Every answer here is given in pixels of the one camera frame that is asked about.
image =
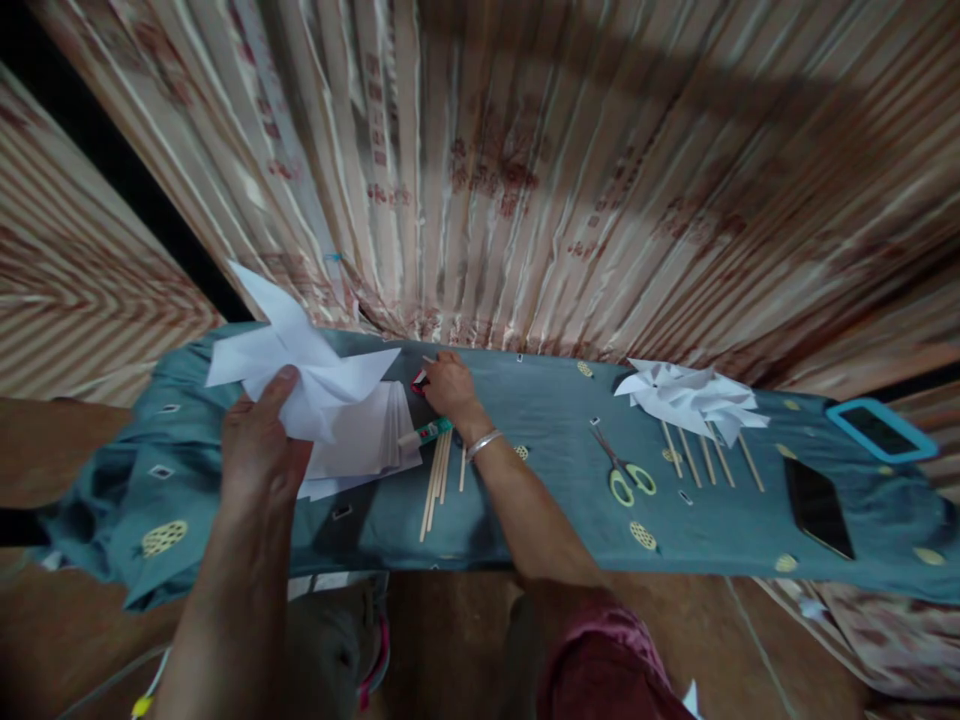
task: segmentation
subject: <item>glue stick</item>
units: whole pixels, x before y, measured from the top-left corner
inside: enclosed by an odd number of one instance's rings
[[[428,442],[433,442],[440,435],[443,435],[445,432],[453,430],[453,423],[447,420],[446,418],[437,418],[431,423],[427,423],[422,428],[418,428],[415,432],[410,433],[409,435],[404,435],[398,440],[400,447],[405,451],[409,452],[415,450],[421,445],[426,445]]]

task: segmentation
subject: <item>person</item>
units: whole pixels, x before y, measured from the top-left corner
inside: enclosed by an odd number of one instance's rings
[[[525,591],[511,611],[505,662],[515,667],[504,672],[500,716],[689,718],[645,626],[617,601],[549,491],[497,434],[460,356],[440,352],[425,371],[430,405],[466,447],[479,448],[473,461]],[[358,686],[385,655],[388,640],[370,618],[369,599],[356,602],[365,591],[312,593],[290,603],[288,618],[294,504],[310,444],[287,438],[279,412],[297,380],[287,366],[259,402],[244,396],[226,415],[221,507],[152,717],[245,720],[284,707],[300,718],[352,718]],[[350,610],[356,606],[364,610]],[[285,660],[292,652],[299,655]]]

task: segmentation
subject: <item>wooden stick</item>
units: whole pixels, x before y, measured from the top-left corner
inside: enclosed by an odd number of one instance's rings
[[[447,498],[447,468],[450,466],[450,443],[452,442],[452,432],[448,432],[444,437],[446,442],[443,444],[443,465],[440,467],[440,504]]]
[[[673,447],[673,438],[670,437],[670,429],[667,424],[661,420],[660,426],[663,428],[663,434],[667,437],[667,445],[670,446],[670,454],[673,456],[673,466],[677,469],[677,477],[683,477],[683,470],[680,469],[680,458],[677,457],[677,450]]]
[[[433,496],[437,499],[440,498],[440,472],[443,469],[443,437],[446,435],[439,435],[437,437],[437,454],[434,455],[435,462],[439,462],[440,466],[437,469],[437,482],[433,485]]]
[[[703,459],[707,463],[707,472],[710,473],[710,482],[717,484],[717,476],[713,474],[713,461],[710,459],[710,449],[707,447],[707,439],[700,436],[700,449],[703,450]]]
[[[742,434],[740,435],[740,444],[743,446],[743,455],[747,458],[747,465],[750,466],[753,479],[757,481],[757,487],[760,488],[760,492],[766,492],[766,489],[763,487],[763,480],[760,479],[760,473],[757,472],[757,466],[753,464],[753,458],[750,456],[750,448],[747,447],[747,441],[744,440]]]
[[[680,430],[680,442],[683,443],[683,451],[687,454],[687,462],[690,463],[690,472],[693,473],[693,479],[697,483],[698,488],[702,488],[703,485],[700,484],[700,473],[697,471],[697,464],[693,461],[693,455],[690,453],[690,446],[687,445],[687,436],[683,432],[683,428],[678,428]]]
[[[440,463],[443,461],[443,436],[437,439],[437,449],[433,454],[433,487],[430,494],[430,512],[427,514],[427,532],[433,530],[433,509],[436,505],[437,495],[440,494]]]
[[[463,475],[467,471],[467,444],[463,444],[463,451],[460,453],[460,492],[463,492]]]
[[[727,465],[727,459],[723,456],[723,450],[720,449],[720,443],[717,442],[717,434],[713,431],[713,428],[710,427],[710,423],[707,423],[707,428],[709,428],[710,434],[713,436],[713,444],[717,448],[717,456],[720,458],[720,464],[723,466],[723,471],[727,474],[727,482],[730,483],[730,487],[736,487],[736,483],[733,482],[733,475],[730,474],[730,466]]]
[[[433,481],[437,474],[437,456],[433,456],[433,466],[430,469],[430,482],[427,483],[427,500],[423,505],[423,521],[420,523],[420,542],[427,534],[427,517],[433,510]]]

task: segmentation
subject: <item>scissors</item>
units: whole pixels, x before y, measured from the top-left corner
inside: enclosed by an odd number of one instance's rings
[[[627,481],[624,479],[625,477],[633,480],[636,486],[647,495],[653,495],[657,492],[657,484],[646,470],[618,458],[599,429],[591,430],[590,432],[593,433],[593,436],[597,439],[597,442],[600,443],[600,446],[607,455],[610,456],[610,461],[613,463],[613,469],[610,471],[610,492],[613,493],[617,502],[624,507],[633,505],[633,492],[630,490],[630,486],[627,485]],[[623,486],[621,492],[617,491],[617,485]]]

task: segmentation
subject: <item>teal tablecloth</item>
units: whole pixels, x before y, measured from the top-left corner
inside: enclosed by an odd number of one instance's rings
[[[220,423],[239,396],[239,385],[204,388],[211,346],[221,337],[255,324],[221,328],[201,341],[169,353],[134,407],[135,420],[99,450],[71,491],[44,513],[52,545],[73,564],[104,581],[124,583],[127,607],[146,609],[186,593],[196,577],[210,524],[219,504]],[[397,343],[367,335],[328,331],[341,355]],[[416,426],[434,417],[409,391],[421,356],[438,346],[402,342],[386,379],[408,387]],[[610,570],[789,576],[837,580],[941,603],[960,603],[960,561],[952,505],[930,489],[913,466],[896,474],[840,433],[823,415],[824,398],[757,392],[759,412],[772,418],[765,430],[746,437],[766,492],[760,493],[739,448],[727,449],[736,488],[728,486],[716,458],[717,485],[707,479],[698,436],[689,434],[702,489],[687,470],[679,480],[663,457],[660,423],[613,387],[629,370],[590,363],[593,377],[574,360],[486,350],[460,350],[474,374],[490,416],[514,445],[529,449],[528,464],[567,513],[587,548]],[[658,492],[635,493],[633,507],[610,494],[610,463],[589,432],[590,418],[621,457],[645,468]],[[777,445],[827,475],[841,503],[857,552],[848,562],[794,526]],[[339,496],[297,505],[291,575],[345,569],[464,570],[505,568],[510,558],[489,499],[472,467],[464,492],[457,492],[459,452],[451,453],[446,503],[436,506],[433,531],[419,542],[424,498],[435,445],[421,467],[355,488]],[[173,471],[165,479],[157,466]],[[679,496],[684,489],[693,500]],[[333,520],[336,508],[352,512]],[[170,522],[187,524],[186,536],[144,557],[146,533]],[[650,552],[630,533],[637,521],[652,532],[660,551]],[[932,547],[947,559],[934,567],[914,547]],[[796,569],[781,575],[779,556],[792,555]]]

